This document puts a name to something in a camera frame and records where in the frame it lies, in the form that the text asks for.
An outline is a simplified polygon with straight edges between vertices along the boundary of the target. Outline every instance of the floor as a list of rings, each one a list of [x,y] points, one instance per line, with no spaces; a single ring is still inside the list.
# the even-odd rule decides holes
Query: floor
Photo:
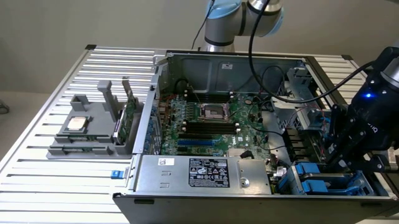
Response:
[[[0,114],[0,160],[25,130],[49,94],[0,91],[9,113]]]

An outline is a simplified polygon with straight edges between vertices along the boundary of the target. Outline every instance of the slotted aluminum surface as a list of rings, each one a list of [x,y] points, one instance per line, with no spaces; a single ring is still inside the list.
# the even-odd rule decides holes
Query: slotted aluminum surface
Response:
[[[124,170],[129,160],[48,160],[47,147],[71,110],[73,94],[103,101],[99,80],[112,80],[112,92],[127,100],[121,77],[129,77],[135,96],[144,101],[155,50],[101,48],[84,51],[32,123],[0,162],[0,223],[128,223],[113,204],[112,170]],[[315,56],[336,84],[356,65],[340,56]],[[349,102],[364,77],[357,75],[341,88]]]

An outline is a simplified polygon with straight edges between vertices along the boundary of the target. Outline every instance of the power supply label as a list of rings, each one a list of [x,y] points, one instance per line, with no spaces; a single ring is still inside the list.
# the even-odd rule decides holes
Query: power supply label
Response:
[[[191,187],[229,188],[227,160],[189,159],[188,184]]]

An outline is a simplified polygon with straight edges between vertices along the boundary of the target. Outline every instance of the processor chip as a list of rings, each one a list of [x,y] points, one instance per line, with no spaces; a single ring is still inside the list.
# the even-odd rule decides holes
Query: processor chip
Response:
[[[225,104],[203,104],[200,106],[201,117],[208,119],[227,119],[227,105]]]
[[[80,131],[85,127],[87,117],[72,117],[68,123],[69,131]]]

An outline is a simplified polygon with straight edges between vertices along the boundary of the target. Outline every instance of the white wall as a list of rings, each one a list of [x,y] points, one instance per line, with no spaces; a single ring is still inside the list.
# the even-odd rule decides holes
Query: white wall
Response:
[[[283,27],[256,39],[256,51],[349,54],[363,63],[399,37],[388,1],[283,2]],[[0,0],[0,90],[52,92],[87,44],[189,48],[204,8],[205,0]],[[236,50],[247,42],[237,37]]]

